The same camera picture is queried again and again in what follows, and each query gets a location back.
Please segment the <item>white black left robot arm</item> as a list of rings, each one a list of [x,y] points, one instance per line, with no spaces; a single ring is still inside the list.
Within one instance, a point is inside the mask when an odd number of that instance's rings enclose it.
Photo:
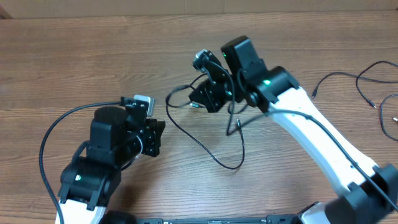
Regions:
[[[61,174],[58,191],[61,214],[57,223],[107,223],[112,194],[121,174],[137,156],[156,157],[165,121],[147,117],[147,104],[124,108],[98,108],[90,126],[90,138],[74,153]]]

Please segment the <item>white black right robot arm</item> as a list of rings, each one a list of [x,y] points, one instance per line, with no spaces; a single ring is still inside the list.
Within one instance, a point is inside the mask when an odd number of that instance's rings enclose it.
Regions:
[[[221,52],[227,67],[209,50],[196,54],[193,67],[208,78],[190,99],[210,113],[227,102],[260,109],[296,139],[336,193],[334,200],[291,216],[292,223],[377,223],[397,210],[397,169],[380,167],[356,149],[285,68],[267,68],[245,35],[224,44]]]

